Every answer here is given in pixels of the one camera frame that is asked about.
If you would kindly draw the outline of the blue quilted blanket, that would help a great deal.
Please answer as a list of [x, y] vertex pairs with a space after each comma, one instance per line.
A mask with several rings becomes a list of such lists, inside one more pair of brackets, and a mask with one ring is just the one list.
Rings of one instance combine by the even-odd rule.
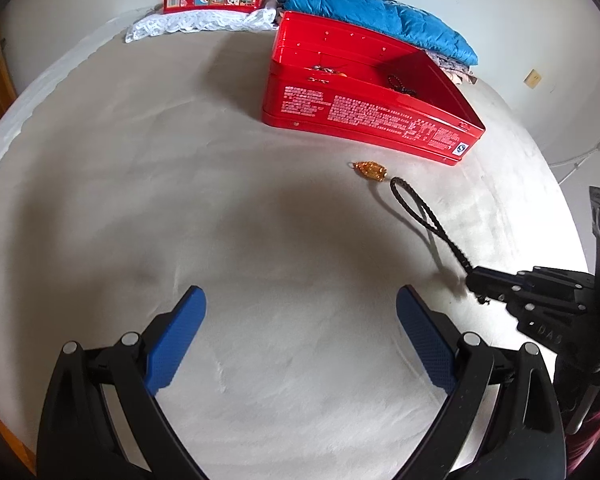
[[478, 64], [468, 41], [425, 10], [396, 0], [277, 0], [286, 11], [330, 18], [414, 44], [466, 66]]

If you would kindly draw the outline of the white lace cloth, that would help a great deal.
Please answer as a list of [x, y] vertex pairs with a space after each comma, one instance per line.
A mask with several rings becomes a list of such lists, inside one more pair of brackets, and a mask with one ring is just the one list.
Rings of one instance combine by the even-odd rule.
[[130, 44], [178, 32], [272, 32], [277, 27], [277, 18], [276, 6], [265, 6], [249, 13], [227, 10], [154, 13], [131, 25], [125, 33], [124, 42]]

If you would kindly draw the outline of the red tin box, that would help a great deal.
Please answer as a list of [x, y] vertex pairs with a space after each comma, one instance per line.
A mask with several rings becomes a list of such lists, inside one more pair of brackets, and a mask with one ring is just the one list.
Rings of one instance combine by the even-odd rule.
[[456, 84], [407, 42], [288, 11], [276, 32], [265, 124], [454, 166], [486, 127]]

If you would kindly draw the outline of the beige wall socket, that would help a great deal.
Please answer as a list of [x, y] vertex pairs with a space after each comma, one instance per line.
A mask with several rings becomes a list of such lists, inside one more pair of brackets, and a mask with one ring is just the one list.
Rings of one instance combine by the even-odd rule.
[[530, 70], [526, 78], [524, 78], [524, 84], [530, 88], [534, 89], [542, 80], [542, 75], [537, 70]]

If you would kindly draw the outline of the folded floral cloth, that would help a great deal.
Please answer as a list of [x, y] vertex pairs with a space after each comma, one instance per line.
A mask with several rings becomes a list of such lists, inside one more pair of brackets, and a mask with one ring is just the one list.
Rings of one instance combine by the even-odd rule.
[[453, 84], [461, 86], [462, 84], [475, 84], [478, 81], [469, 66], [454, 60], [454, 58], [430, 50], [426, 50], [426, 55], [452, 80]]

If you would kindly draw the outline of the black cord gold pendant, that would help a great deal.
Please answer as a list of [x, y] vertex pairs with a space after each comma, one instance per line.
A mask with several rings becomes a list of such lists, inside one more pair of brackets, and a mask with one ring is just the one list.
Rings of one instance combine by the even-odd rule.
[[[442, 240], [442, 242], [449, 247], [452, 255], [455, 257], [466, 275], [474, 270], [474, 266], [471, 264], [469, 258], [457, 246], [457, 244], [451, 240], [451, 237], [449, 237], [449, 234], [445, 231], [444, 227], [432, 209], [410, 184], [400, 177], [392, 177], [389, 181], [389, 186], [393, 197], [404, 209], [404, 211], [407, 212], [424, 229], [439, 237], [440, 240]], [[402, 195], [402, 191], [411, 197], [412, 202], [417, 206], [419, 212], [416, 212], [415, 209], [407, 203], [406, 199]]]

